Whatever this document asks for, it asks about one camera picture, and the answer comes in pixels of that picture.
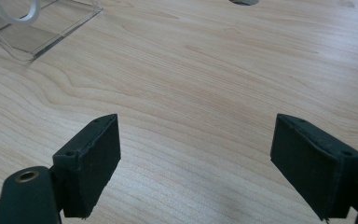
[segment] light wood surface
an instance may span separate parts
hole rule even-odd
[[[118,113],[122,160],[64,223],[321,223],[269,151],[277,113],[358,150],[358,0],[103,7],[32,63],[0,48],[0,190]]]

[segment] clear plastic container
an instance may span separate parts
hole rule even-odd
[[[31,61],[101,10],[100,0],[0,0],[0,45]]]

